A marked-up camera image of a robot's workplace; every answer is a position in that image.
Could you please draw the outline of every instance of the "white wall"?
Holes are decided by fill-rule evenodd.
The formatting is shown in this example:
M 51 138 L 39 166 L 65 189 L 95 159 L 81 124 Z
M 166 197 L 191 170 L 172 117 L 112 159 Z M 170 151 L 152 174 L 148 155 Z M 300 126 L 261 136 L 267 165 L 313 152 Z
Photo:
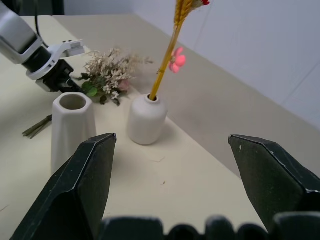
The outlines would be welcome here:
M 65 0 L 67 15 L 135 13 L 171 35 L 175 0 Z M 215 0 L 179 41 L 320 129 L 320 1 Z

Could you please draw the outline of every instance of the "white vase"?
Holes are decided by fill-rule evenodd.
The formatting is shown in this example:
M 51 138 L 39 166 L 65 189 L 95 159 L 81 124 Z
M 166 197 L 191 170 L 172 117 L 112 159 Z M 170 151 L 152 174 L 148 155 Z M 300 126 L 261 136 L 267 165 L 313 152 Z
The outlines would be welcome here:
M 153 144 L 159 139 L 168 113 L 158 96 L 154 101 L 148 96 L 142 95 L 133 100 L 127 122 L 128 136 L 141 145 Z
M 91 99 L 79 92 L 59 96 L 52 107 L 51 174 L 76 152 L 81 143 L 96 135 Z

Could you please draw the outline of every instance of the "tall hexagonal vase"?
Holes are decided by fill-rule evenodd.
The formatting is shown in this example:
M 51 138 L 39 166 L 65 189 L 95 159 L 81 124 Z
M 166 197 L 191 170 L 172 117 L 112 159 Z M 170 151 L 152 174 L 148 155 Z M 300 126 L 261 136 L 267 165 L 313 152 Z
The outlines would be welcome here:
M 52 107 L 51 174 L 72 157 L 81 143 L 96 135 L 91 99 L 79 92 L 59 96 Z

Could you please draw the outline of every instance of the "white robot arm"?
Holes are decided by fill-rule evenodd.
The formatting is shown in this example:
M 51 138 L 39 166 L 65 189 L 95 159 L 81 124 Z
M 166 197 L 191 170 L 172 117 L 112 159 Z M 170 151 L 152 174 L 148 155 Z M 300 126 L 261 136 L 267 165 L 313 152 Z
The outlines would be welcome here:
M 73 68 L 63 57 L 85 52 L 82 40 L 43 47 L 43 41 L 17 14 L 0 1 L 0 53 L 27 69 L 27 76 L 47 92 L 81 92 L 70 73 Z

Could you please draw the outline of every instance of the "yellow flower stem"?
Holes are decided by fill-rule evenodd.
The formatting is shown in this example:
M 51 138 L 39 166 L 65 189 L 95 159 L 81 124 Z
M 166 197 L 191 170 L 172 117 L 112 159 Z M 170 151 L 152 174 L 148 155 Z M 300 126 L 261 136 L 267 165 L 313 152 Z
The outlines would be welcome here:
M 154 83 L 154 85 L 152 87 L 151 94 L 149 96 L 149 99 L 151 101 L 154 101 L 155 98 L 156 98 L 156 95 L 157 95 L 159 86 L 161 84 L 162 78 L 165 75 L 165 71 L 166 71 L 167 66 L 169 64 L 169 61 L 171 59 L 172 52 L 174 51 L 174 48 L 176 46 L 176 43 L 177 43 L 177 40 L 178 40 L 178 37 L 179 37 L 179 33 L 181 31 L 181 27 L 182 27 L 182 22 L 179 25 L 174 26 L 174 31 L 173 31 L 173 34 L 172 34 L 172 37 L 171 37 L 171 41 L 170 41 L 169 47 L 166 50 L 166 53 L 165 53 L 164 58 L 162 60 L 161 67 L 159 68 L 158 75 L 156 77 L 155 83 Z

